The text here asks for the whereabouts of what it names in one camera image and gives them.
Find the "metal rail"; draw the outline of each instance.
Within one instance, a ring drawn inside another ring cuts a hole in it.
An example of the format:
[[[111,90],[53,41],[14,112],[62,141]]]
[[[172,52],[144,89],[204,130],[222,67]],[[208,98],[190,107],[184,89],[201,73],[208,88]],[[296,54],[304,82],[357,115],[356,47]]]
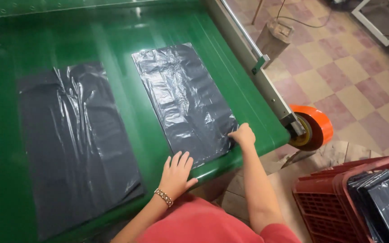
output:
[[[235,22],[236,26],[240,29],[242,32],[242,35],[246,38],[246,40],[249,42],[249,45],[253,51],[253,53],[256,55],[256,58],[258,62],[256,65],[251,69],[251,72],[253,74],[257,74],[258,71],[260,71],[270,60],[267,54],[262,54],[261,50],[256,46],[256,43],[251,39],[250,35],[247,33],[244,26],[239,22],[236,15],[233,13],[232,9],[230,9],[229,5],[227,4],[226,0],[220,0],[220,2],[223,4],[226,11],[229,13],[229,15],[232,17],[233,21]]]

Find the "white metal frame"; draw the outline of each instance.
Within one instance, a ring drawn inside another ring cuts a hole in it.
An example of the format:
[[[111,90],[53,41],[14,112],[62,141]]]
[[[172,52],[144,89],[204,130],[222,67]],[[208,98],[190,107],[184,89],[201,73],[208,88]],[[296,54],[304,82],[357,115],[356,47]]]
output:
[[[357,18],[378,40],[384,44],[384,46],[389,46],[389,39],[384,36],[378,28],[376,28],[375,25],[373,25],[370,20],[368,20],[361,12],[360,10],[369,3],[370,0],[364,0],[362,1],[355,9],[352,11],[352,14]]]

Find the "plastic crate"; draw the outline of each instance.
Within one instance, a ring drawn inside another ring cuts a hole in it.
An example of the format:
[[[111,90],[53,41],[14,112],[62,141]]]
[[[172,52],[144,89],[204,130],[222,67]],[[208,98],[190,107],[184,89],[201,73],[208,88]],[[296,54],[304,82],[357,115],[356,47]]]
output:
[[[299,178],[293,195],[314,243],[372,243],[364,218],[352,202],[348,179],[389,169],[389,157],[348,162]]]

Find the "tiled floor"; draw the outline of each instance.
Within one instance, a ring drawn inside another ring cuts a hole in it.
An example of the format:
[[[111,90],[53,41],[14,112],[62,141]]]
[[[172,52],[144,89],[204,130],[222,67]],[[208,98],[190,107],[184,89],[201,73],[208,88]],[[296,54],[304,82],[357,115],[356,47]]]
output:
[[[264,0],[251,25],[257,0],[227,0],[255,40],[281,0]],[[286,0],[280,16],[322,25],[329,14],[324,0]],[[350,14],[333,12],[323,28],[287,21],[295,28],[289,47],[266,70],[289,104],[314,106],[326,113],[335,140],[389,155],[389,55]],[[277,161],[295,149],[277,149],[262,161]]]

